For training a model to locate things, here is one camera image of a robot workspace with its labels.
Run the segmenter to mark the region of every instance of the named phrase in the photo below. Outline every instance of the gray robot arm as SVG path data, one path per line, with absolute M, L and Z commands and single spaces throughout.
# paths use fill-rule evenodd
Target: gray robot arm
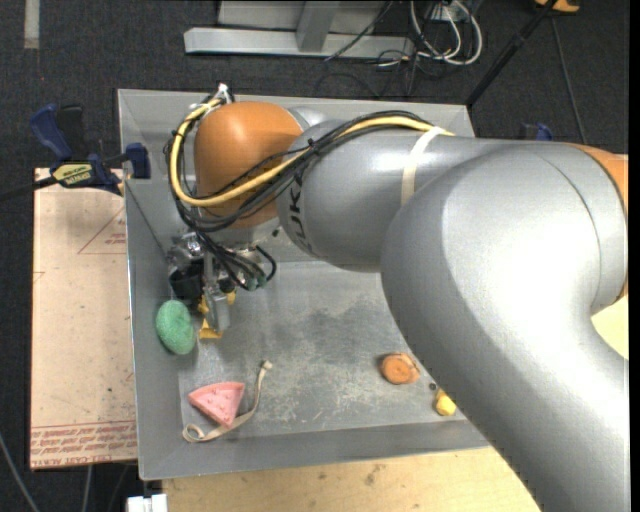
M 403 204 L 418 137 L 324 156 L 279 199 L 283 226 L 381 273 L 409 346 L 541 508 L 630 510 L 628 361 L 591 323 L 626 277 L 615 185 L 571 146 L 438 136 Z

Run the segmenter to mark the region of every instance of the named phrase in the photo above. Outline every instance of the cardboard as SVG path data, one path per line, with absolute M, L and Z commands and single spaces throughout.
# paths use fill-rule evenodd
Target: cardboard
M 122 197 L 34 194 L 32 469 L 137 457 L 125 237 Z

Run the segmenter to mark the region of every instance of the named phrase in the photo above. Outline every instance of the pink sponge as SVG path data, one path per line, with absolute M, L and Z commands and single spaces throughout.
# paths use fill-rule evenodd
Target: pink sponge
M 189 393 L 188 398 L 191 405 L 220 425 L 231 428 L 243 394 L 242 382 L 220 382 L 198 388 Z

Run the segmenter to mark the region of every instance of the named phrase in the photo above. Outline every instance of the gray tray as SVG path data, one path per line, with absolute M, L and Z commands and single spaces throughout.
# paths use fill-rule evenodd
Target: gray tray
M 162 153 L 170 131 L 205 93 L 119 91 L 123 148 L 150 151 L 152 178 L 125 191 L 138 419 L 140 476 L 145 480 L 306 466 L 485 446 L 457 412 L 432 408 L 428 373 L 409 386 L 387 383 L 380 356 L 409 351 L 388 311 L 379 276 L 337 269 L 299 251 L 281 233 L 262 245 L 279 263 L 267 288 L 240 292 L 232 326 L 221 340 L 199 342 L 188 356 L 169 354 L 154 329 L 170 298 L 165 252 L 184 232 L 169 194 Z M 461 135 L 473 132 L 464 107 L 370 101 L 239 96 L 285 107 L 311 106 L 339 119 L 365 112 L 410 110 Z M 187 175 L 193 166 L 187 162 Z M 260 363 L 260 407 L 245 425 L 209 443 L 189 444 L 186 423 L 214 428 L 186 395 L 213 382 L 247 385 L 240 412 L 253 401 Z

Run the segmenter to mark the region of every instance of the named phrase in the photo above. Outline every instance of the green sponge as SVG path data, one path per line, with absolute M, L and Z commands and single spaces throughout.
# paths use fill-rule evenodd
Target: green sponge
M 189 309 L 179 300 L 168 300 L 158 310 L 156 332 L 174 354 L 188 354 L 196 344 Z

